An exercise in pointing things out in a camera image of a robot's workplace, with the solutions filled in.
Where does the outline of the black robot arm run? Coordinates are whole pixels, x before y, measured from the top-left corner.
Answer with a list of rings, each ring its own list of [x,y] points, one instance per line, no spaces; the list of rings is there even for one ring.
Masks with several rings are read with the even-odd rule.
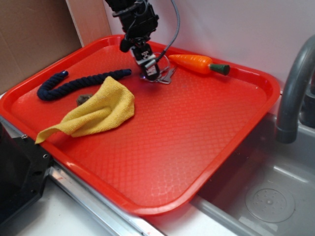
[[[124,38],[120,42],[120,50],[124,53],[131,51],[138,66],[148,81],[156,81],[160,69],[156,63],[148,41],[151,33],[158,27],[158,15],[147,0],[107,0],[112,9],[113,17],[119,18]]]

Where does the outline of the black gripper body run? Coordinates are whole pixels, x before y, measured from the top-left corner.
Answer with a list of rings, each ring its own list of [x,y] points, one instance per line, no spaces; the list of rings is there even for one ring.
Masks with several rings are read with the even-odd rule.
[[[127,52],[132,46],[148,44],[151,33],[158,27],[159,17],[147,0],[113,0],[112,11],[125,33],[120,44],[122,52]]]

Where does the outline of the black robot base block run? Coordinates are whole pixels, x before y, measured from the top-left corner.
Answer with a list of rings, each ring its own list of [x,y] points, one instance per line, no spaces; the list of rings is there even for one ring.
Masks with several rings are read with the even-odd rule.
[[[31,138],[12,138],[0,126],[0,225],[38,201],[53,159]]]

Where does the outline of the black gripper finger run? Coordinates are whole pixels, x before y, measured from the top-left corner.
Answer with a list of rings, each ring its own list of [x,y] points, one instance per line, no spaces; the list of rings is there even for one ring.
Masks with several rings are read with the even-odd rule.
[[[159,77],[159,67],[155,59],[142,64],[143,78],[148,81],[156,81]]]
[[[145,44],[141,47],[132,46],[131,53],[139,66],[146,65],[156,58],[149,44]]]

